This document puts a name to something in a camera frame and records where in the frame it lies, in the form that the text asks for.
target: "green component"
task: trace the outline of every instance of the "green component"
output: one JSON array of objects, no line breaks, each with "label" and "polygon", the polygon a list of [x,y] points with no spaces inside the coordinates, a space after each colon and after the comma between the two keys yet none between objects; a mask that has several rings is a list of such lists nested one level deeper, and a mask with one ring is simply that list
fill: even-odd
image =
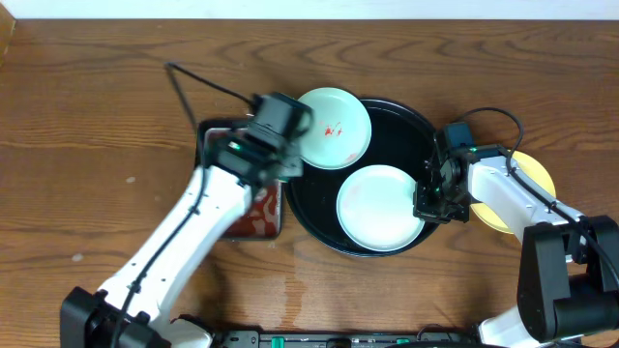
[{"label": "green component", "polygon": [[271,348],[283,348],[283,343],[284,343],[283,337],[271,338]]}]

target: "cable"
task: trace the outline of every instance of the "cable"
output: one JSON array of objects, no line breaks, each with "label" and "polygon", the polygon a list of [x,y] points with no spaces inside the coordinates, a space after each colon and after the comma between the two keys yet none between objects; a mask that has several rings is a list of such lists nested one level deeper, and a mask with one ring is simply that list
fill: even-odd
[{"label": "cable", "polygon": [[518,127],[518,138],[516,140],[516,143],[514,144],[514,147],[512,147],[512,150],[510,151],[510,153],[506,156],[505,158],[505,162],[506,162],[506,166],[508,169],[508,173],[510,175],[512,175],[514,177],[514,179],[527,191],[529,191],[529,193],[533,194],[533,196],[535,196],[537,199],[539,199],[542,203],[544,203],[545,205],[548,206],[548,208],[556,213],[559,217],[564,218],[575,230],[576,232],[582,236],[586,241],[587,244],[593,249],[593,251],[595,251],[598,256],[602,259],[602,262],[604,262],[606,264],[606,266],[608,267],[608,269],[610,270],[610,275],[612,276],[617,289],[619,290],[619,273],[617,273],[617,269],[615,268],[615,266],[612,264],[612,261],[610,260],[610,257],[608,256],[608,254],[600,247],[600,245],[598,244],[598,242],[596,242],[593,237],[591,237],[591,235],[589,235],[589,233],[587,233],[586,231],[584,231],[584,229],[582,228],[582,226],[576,222],[572,217],[570,217],[569,215],[567,215],[565,212],[561,211],[559,208],[557,208],[557,201],[548,201],[547,199],[545,199],[542,195],[540,195],[537,191],[535,191],[534,189],[532,189],[530,186],[528,186],[517,174],[516,174],[516,169],[512,168],[512,156],[514,155],[514,153],[516,152],[516,149],[518,148],[518,146],[520,145],[520,142],[522,141],[522,137],[524,136],[524,126],[522,125],[522,123],[520,122],[520,120],[511,112],[504,110],[504,109],[500,109],[498,107],[480,107],[480,108],[476,108],[470,111],[465,112],[464,114],[462,114],[461,116],[459,116],[456,119],[456,122],[461,121],[462,119],[466,118],[469,115],[472,115],[474,113],[480,112],[480,111],[495,111],[498,113],[501,113],[503,115],[508,116],[509,118],[511,118],[517,125]]},{"label": "cable", "polygon": [[419,330],[419,332],[417,333],[417,341],[420,342],[422,340],[422,334],[424,334],[424,332],[426,331],[427,328],[430,327],[437,327],[437,328],[441,328],[443,330],[445,330],[445,334],[447,335],[447,337],[449,338],[450,342],[453,342],[454,340],[452,339],[452,336],[447,332],[447,330],[445,329],[444,326],[440,325],[440,324],[427,324],[424,327],[422,327],[421,330]]},{"label": "cable", "polygon": [[120,332],[121,332],[123,323],[125,321],[125,317],[127,316],[127,311],[129,310],[129,305],[131,304],[133,295],[135,295],[135,293],[137,293],[137,291],[139,290],[142,279],[146,277],[148,270],[153,266],[153,264],[155,264],[155,261],[157,260],[157,258],[162,254],[162,252],[170,244],[170,242],[172,242],[174,237],[176,237],[176,235],[181,231],[181,229],[183,228],[183,226],[185,226],[187,221],[190,220],[193,213],[195,212],[195,209],[200,205],[200,202],[202,201],[202,197],[204,195],[203,194],[204,189],[206,188],[206,155],[205,155],[206,146],[205,144],[203,144],[203,141],[200,138],[200,134],[198,133],[199,129],[198,129],[197,121],[195,120],[195,116],[193,115],[192,107],[190,106],[190,103],[187,97],[185,96],[185,93],[183,92],[180,83],[176,79],[176,76],[174,75],[174,71],[184,73],[185,75],[197,81],[200,81],[210,87],[213,87],[218,91],[224,92],[228,95],[231,95],[233,97],[236,97],[246,102],[249,105],[252,105],[249,99],[241,96],[240,94],[236,92],[232,92],[226,88],[223,88],[203,77],[196,75],[193,72],[189,72],[175,63],[165,63],[164,67],[165,67],[165,71],[167,72],[167,76],[170,80],[170,83],[172,84],[174,91],[178,95],[181,105],[183,105],[185,114],[187,115],[187,118],[189,119],[190,124],[192,125],[193,131],[195,132],[195,139],[196,139],[196,144],[197,144],[196,146],[198,149],[200,149],[198,151],[199,157],[200,157],[200,166],[202,167],[202,180],[200,182],[200,193],[196,196],[195,202],[193,203],[192,208],[185,215],[183,220],[181,220],[178,226],[176,226],[176,228],[174,228],[174,230],[172,231],[172,233],[170,233],[167,239],[165,239],[163,244],[157,249],[157,251],[155,251],[153,256],[151,256],[148,262],[146,262],[146,265],[144,265],[144,268],[142,269],[142,271],[140,271],[140,273],[137,275],[135,280],[132,282],[131,287],[129,288],[129,293],[127,294],[127,298],[125,298],[125,301],[123,302],[123,307],[120,310],[119,317],[114,326],[114,332],[112,333],[111,348],[116,348],[116,346],[118,345],[118,339],[120,337]]}]

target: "black tray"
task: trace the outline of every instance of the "black tray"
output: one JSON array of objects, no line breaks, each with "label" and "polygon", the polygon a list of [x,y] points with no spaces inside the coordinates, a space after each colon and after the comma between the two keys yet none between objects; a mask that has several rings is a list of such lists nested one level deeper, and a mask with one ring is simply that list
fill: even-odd
[{"label": "black tray", "polygon": [[285,194],[295,217],[325,245],[355,256],[394,255],[421,243],[438,224],[426,222],[413,242],[396,250],[374,251],[358,246],[339,225],[336,212],[339,188],[349,175],[373,164],[394,166],[415,180],[425,178],[424,160],[432,154],[434,126],[419,112],[394,101],[361,99],[361,102],[371,120],[371,141],[364,155],[339,170],[322,170],[304,163],[303,177],[290,180]]}]

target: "black cable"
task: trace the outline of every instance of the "black cable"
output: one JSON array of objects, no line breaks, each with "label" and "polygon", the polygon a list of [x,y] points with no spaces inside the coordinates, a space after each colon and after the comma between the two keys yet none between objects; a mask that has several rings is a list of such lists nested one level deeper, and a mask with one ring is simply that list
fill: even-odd
[{"label": "black cable", "polygon": [[610,270],[610,275],[612,276],[612,278],[613,278],[613,280],[614,280],[614,282],[615,282],[615,284],[617,286],[617,289],[619,290],[619,273],[617,273],[617,269],[612,264],[612,261],[610,260],[610,257],[600,247],[598,242],[596,242],[593,239],[593,237],[591,237],[591,235],[589,235],[589,233],[587,233],[587,231],[585,231],[582,228],[582,226],[578,222],[576,222],[572,217],[570,217],[565,212],[563,212],[559,208],[557,208],[557,201],[556,200],[550,202],[547,199],[545,199],[541,194],[539,194],[537,191],[535,191],[530,186],[528,186],[516,174],[516,169],[512,168],[512,156],[514,155],[514,152],[516,151],[516,149],[520,145],[520,142],[522,141],[522,137],[524,136],[524,126],[522,125],[520,120],[514,114],[512,114],[511,112],[509,112],[507,110],[504,110],[504,109],[500,109],[498,107],[480,107],[480,108],[476,108],[476,109],[470,110],[468,112],[465,112],[464,114],[462,114],[460,117],[458,117],[456,119],[456,122],[459,122],[462,119],[464,119],[465,117],[467,117],[469,115],[472,115],[474,113],[480,112],[480,111],[495,111],[495,112],[499,112],[499,113],[501,113],[503,115],[508,116],[509,118],[511,118],[516,123],[516,125],[518,127],[518,138],[516,140],[516,143],[514,144],[514,147],[512,148],[510,153],[505,158],[505,162],[506,162],[505,165],[507,166],[508,174],[512,175],[514,177],[514,179],[524,189],[529,191],[531,194],[533,194],[533,196],[535,196],[542,203],[544,203],[548,207],[549,211],[552,211],[552,212],[556,213],[559,217],[564,218],[576,230],[576,232],[587,241],[587,244],[593,249],[593,251],[595,251],[598,254],[598,256],[602,259],[602,262],[604,262],[606,264],[606,266],[608,267],[608,269]]},{"label": "black cable", "polygon": [[427,324],[424,327],[422,327],[421,330],[419,330],[419,332],[417,333],[417,341],[421,341],[422,340],[422,334],[424,334],[424,332],[426,331],[427,328],[431,328],[431,327],[435,327],[435,328],[441,328],[445,331],[445,334],[447,335],[447,337],[449,338],[450,342],[453,342],[454,340],[452,339],[452,336],[447,332],[447,329],[445,329],[444,326],[440,325],[440,324]]},{"label": "black cable", "polygon": [[120,310],[118,319],[114,326],[114,332],[112,334],[112,341],[111,341],[111,348],[115,348],[118,344],[118,339],[120,337],[120,332],[121,332],[123,323],[125,321],[125,317],[127,316],[127,311],[129,310],[129,305],[133,299],[133,295],[135,295],[135,293],[139,290],[142,279],[146,277],[148,270],[153,266],[157,258],[162,254],[162,252],[170,244],[170,242],[172,242],[174,237],[176,237],[176,235],[180,232],[183,226],[185,226],[187,221],[190,220],[193,213],[195,212],[195,209],[199,206],[200,202],[202,201],[202,196],[204,195],[203,194],[204,189],[206,188],[206,155],[205,155],[206,147],[200,138],[200,134],[198,133],[199,132],[198,125],[197,125],[197,121],[195,120],[195,116],[193,115],[192,107],[190,106],[190,103],[187,97],[185,96],[185,93],[183,92],[181,85],[176,79],[176,76],[174,75],[174,71],[184,73],[185,75],[192,77],[193,79],[198,80],[210,87],[213,87],[218,91],[229,94],[251,105],[251,101],[241,96],[240,94],[236,92],[232,92],[226,88],[223,88],[203,77],[196,75],[193,72],[189,72],[175,63],[165,63],[164,67],[165,67],[165,71],[167,72],[167,76],[169,77],[169,80],[172,84],[172,87],[174,88],[174,91],[178,95],[181,105],[183,105],[185,114],[187,115],[187,118],[192,124],[193,131],[195,132],[195,139],[196,139],[196,144],[197,144],[196,146],[198,149],[200,149],[198,151],[199,157],[200,157],[200,165],[202,167],[202,181],[200,182],[200,193],[195,198],[195,202],[193,203],[192,208],[185,215],[183,220],[181,220],[181,222],[178,224],[178,226],[176,226],[176,228],[174,228],[172,233],[170,233],[170,235],[163,242],[163,244],[161,244],[160,247],[157,249],[157,251],[155,251],[155,253],[153,254],[153,256],[151,256],[151,258],[148,260],[146,265],[144,265],[144,268],[142,268],[142,271],[140,271],[140,273],[137,275],[135,280],[132,282],[131,287],[129,288],[129,293],[127,294],[127,298],[125,298],[125,301],[123,302],[123,307]]}]

